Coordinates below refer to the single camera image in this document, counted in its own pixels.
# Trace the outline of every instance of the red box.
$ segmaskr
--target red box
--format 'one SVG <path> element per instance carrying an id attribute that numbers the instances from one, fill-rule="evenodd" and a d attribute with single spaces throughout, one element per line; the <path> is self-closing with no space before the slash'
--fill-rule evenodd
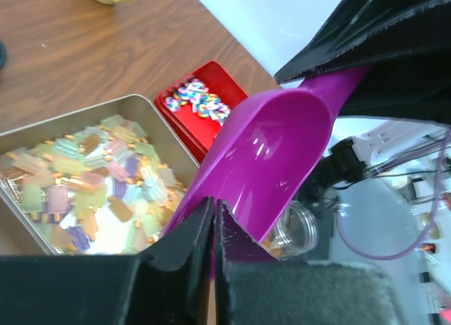
<path id="1" fill-rule="evenodd" d="M 209 92 L 217 94 L 224 104 L 234 109 L 247 94 L 231 78 L 231 76 L 215 61 L 201 66 L 191 75 L 174 83 L 155 99 L 155 105 L 174 129 L 180 139 L 200 163 L 220 130 L 220 125 L 210 118 L 201 118 L 192 112 L 190 105 L 184 105 L 173 113 L 164 104 L 164 99 L 171 96 L 177 88 L 191 78 L 198 78 L 209 88 Z"/>

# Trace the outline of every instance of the pastel popsicle charm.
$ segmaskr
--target pastel popsicle charm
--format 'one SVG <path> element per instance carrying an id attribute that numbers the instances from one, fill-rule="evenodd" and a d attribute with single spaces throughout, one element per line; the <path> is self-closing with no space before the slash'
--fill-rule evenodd
<path id="1" fill-rule="evenodd" d="M 124 128 L 123 126 L 116 126 L 111 131 L 111 134 L 114 137 L 125 140 L 127 143 L 131 143 L 137 139 L 137 136 L 133 131 L 131 131 L 130 129 Z"/>
<path id="2" fill-rule="evenodd" d="M 89 135 L 80 143 L 80 151 L 84 154 L 90 154 L 101 143 L 101 138 L 98 135 Z"/>
<path id="3" fill-rule="evenodd" d="M 110 130 L 120 124 L 123 124 L 124 120 L 125 119 L 121 115 L 114 115 L 114 116 L 102 119 L 100 121 L 100 124 L 101 124 L 101 127 Z"/>
<path id="4" fill-rule="evenodd" d="M 99 175 L 98 173 L 93 173 L 89 171 L 83 171 L 81 179 L 83 182 L 90 184 L 95 188 L 100 188 L 105 184 L 105 177 Z"/>
<path id="5" fill-rule="evenodd" d="M 66 231 L 73 237 L 73 244 L 77 248 L 76 252 L 85 252 L 91 247 L 89 238 L 85 235 L 81 226 L 70 226 Z"/>
<path id="6" fill-rule="evenodd" d="M 136 226 L 140 225 L 140 221 L 142 217 L 147 213 L 147 201 L 143 198 L 136 199 L 133 202 L 132 210 L 133 210 L 133 218 L 136 220 Z"/>
<path id="7" fill-rule="evenodd" d="M 133 131 L 136 134 L 136 136 L 140 139 L 147 137 L 146 132 L 144 131 L 144 129 L 141 127 L 141 125 L 139 123 L 130 122 L 130 124 L 128 125 L 128 128 L 131 129 L 131 131 Z"/>
<path id="8" fill-rule="evenodd" d="M 127 183 L 120 182 L 117 179 L 113 179 L 113 196 L 117 199 L 121 200 L 123 199 L 125 192 L 127 191 Z"/>
<path id="9" fill-rule="evenodd" d="M 102 142 L 105 142 L 110 135 L 108 131 L 102 130 L 98 126 L 87 126 L 85 128 L 85 133 L 88 135 L 98 135 Z"/>
<path id="10" fill-rule="evenodd" d="M 67 210 L 69 206 L 68 187 L 65 185 L 54 185 L 47 190 L 47 213 L 54 214 L 58 220 L 59 214 Z"/>
<path id="11" fill-rule="evenodd" d="M 72 140 L 76 145 L 80 145 L 80 143 L 89 136 L 89 133 L 86 133 L 85 131 L 78 131 L 74 133 L 73 135 L 65 135 L 64 137 L 68 140 Z"/>
<path id="12" fill-rule="evenodd" d="M 62 154 L 55 154 L 50 157 L 46 155 L 46 157 L 51 159 L 51 166 L 56 172 L 79 176 L 82 171 L 86 170 L 82 161 L 65 157 Z"/>
<path id="13" fill-rule="evenodd" d="M 78 178 L 65 178 L 61 179 L 61 183 L 66 185 L 68 188 L 76 191 L 88 191 L 90 193 L 95 192 L 97 188 L 89 183 L 84 182 Z"/>
<path id="14" fill-rule="evenodd" d="M 108 192 L 108 186 L 106 184 L 104 184 L 102 187 L 97 189 L 97 191 L 91 195 L 91 205 L 94 208 L 103 207 L 106 204 L 106 201 L 108 199 L 107 192 Z"/>
<path id="15" fill-rule="evenodd" d="M 141 226 L 148 238 L 160 232 L 159 225 L 151 214 L 145 214 L 141 218 Z"/>
<path id="16" fill-rule="evenodd" d="M 154 155 L 155 155 L 154 146 L 151 144 L 136 142 L 135 144 L 130 144 L 128 146 L 135 149 L 135 152 L 137 154 L 146 154 L 147 156 L 150 156 L 151 158 L 154 157 Z"/>
<path id="17" fill-rule="evenodd" d="M 73 237 L 72 235 L 67 232 L 66 230 L 64 230 L 63 228 L 61 228 L 60 226 L 56 225 L 56 224 L 51 224 L 52 225 L 52 232 L 51 232 L 51 236 L 50 236 L 50 243 L 55 246 L 58 247 L 61 250 L 75 250 L 75 246 L 73 245 Z"/>
<path id="18" fill-rule="evenodd" d="M 91 195 L 88 191 L 78 191 L 75 194 L 73 213 L 77 219 L 83 220 L 92 213 L 90 198 Z"/>
<path id="19" fill-rule="evenodd" d="M 118 217 L 122 222 L 131 220 L 132 211 L 124 204 L 122 200 L 118 200 L 114 196 L 109 197 L 110 210 Z"/>
<path id="20" fill-rule="evenodd" d="M 114 161 L 117 161 L 118 163 L 122 163 L 125 161 L 128 157 L 131 157 L 133 155 L 133 151 L 129 149 L 124 149 L 117 154 L 113 156 Z"/>
<path id="21" fill-rule="evenodd" d="M 43 172 L 37 175 L 25 177 L 24 179 L 22 179 L 22 185 L 37 184 L 41 188 L 48 188 L 49 186 L 55 185 L 55 180 L 57 178 L 60 178 L 62 175 L 63 174 L 61 172 Z"/>
<path id="22" fill-rule="evenodd" d="M 31 154 L 43 158 L 45 154 L 54 154 L 54 148 L 51 145 L 39 143 L 31 149 Z"/>
<path id="23" fill-rule="evenodd" d="M 138 161 L 135 157 L 129 157 L 127 158 L 127 161 L 125 163 L 125 170 L 130 175 L 130 178 L 134 178 L 136 175 L 136 171 L 138 170 L 138 164 L 140 161 Z"/>
<path id="24" fill-rule="evenodd" d="M 78 145 L 75 144 L 72 140 L 68 140 L 65 138 L 60 138 L 55 140 L 55 142 L 48 141 L 49 144 L 53 143 L 53 148 L 55 153 L 62 154 L 63 156 L 79 159 L 80 158 L 80 150 Z"/>
<path id="25" fill-rule="evenodd" d="M 174 186 L 177 183 L 171 168 L 160 168 L 159 175 L 165 186 Z"/>
<path id="26" fill-rule="evenodd" d="M 22 187 L 23 209 L 30 214 L 42 212 L 42 190 L 37 184 L 24 185 Z"/>
<path id="27" fill-rule="evenodd" d="M 96 173 L 100 176 L 103 176 L 104 178 L 107 177 L 110 173 L 108 172 L 108 169 L 106 167 L 101 168 L 95 168 L 94 170 L 91 170 L 92 173 Z"/>
<path id="28" fill-rule="evenodd" d="M 112 156 L 127 149 L 127 142 L 120 138 L 114 138 L 105 145 L 105 152 Z"/>
<path id="29" fill-rule="evenodd" d="M 99 225 L 97 225 L 96 216 L 93 212 L 85 215 L 85 217 L 80 221 L 80 226 L 82 227 L 85 235 L 95 242 L 97 239 L 97 232 L 99 232 Z"/>
<path id="30" fill-rule="evenodd" d="M 127 188 L 127 191 L 125 191 L 124 197 L 122 198 L 122 201 L 128 205 L 131 206 L 135 200 L 141 197 L 142 189 L 137 186 L 136 184 L 129 185 Z"/>
<path id="31" fill-rule="evenodd" d="M 119 180 L 120 182 L 124 182 L 130 174 L 125 170 L 118 162 L 111 161 L 106 166 L 108 169 L 110 175 L 112 175 L 115 179 Z"/>
<path id="32" fill-rule="evenodd" d="M 142 180 L 144 181 L 144 184 L 151 188 L 155 185 L 157 177 L 155 176 L 154 171 L 152 170 L 152 167 L 149 165 L 141 166 L 140 167 L 140 173 L 142 176 Z"/>
<path id="33" fill-rule="evenodd" d="M 103 168 L 108 165 L 108 161 L 104 156 L 88 157 L 85 158 L 85 165 L 91 169 Z"/>
<path id="34" fill-rule="evenodd" d="M 7 152 L 6 154 L 14 160 L 13 166 L 31 173 L 32 175 L 37 175 L 38 173 L 48 171 L 47 164 L 39 158 L 25 153 L 17 155 L 12 152 Z"/>

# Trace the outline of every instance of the brown tabletop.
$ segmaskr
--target brown tabletop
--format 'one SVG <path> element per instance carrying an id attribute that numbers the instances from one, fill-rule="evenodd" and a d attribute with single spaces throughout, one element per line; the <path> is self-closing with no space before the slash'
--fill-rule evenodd
<path id="1" fill-rule="evenodd" d="M 198 0 L 0 0 L 0 39 L 0 132 L 126 94 L 153 99 L 210 60 L 248 94 L 276 87 Z"/>

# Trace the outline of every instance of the scoop handle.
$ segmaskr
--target scoop handle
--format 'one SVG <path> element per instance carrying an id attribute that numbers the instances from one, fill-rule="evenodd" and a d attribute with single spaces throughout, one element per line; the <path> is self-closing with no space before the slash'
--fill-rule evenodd
<path id="1" fill-rule="evenodd" d="M 358 66 L 306 78 L 298 88 L 321 98 L 329 108 L 332 119 L 335 120 L 370 69 L 370 66 Z"/>

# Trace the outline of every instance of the plastic scoop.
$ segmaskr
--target plastic scoop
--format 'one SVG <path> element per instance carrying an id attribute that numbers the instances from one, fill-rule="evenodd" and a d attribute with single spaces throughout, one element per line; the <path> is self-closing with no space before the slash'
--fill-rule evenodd
<path id="1" fill-rule="evenodd" d="M 206 196 L 227 200 L 257 241 L 271 230 L 323 154 L 333 123 L 369 67 L 306 79 L 232 110 L 165 233 Z"/>

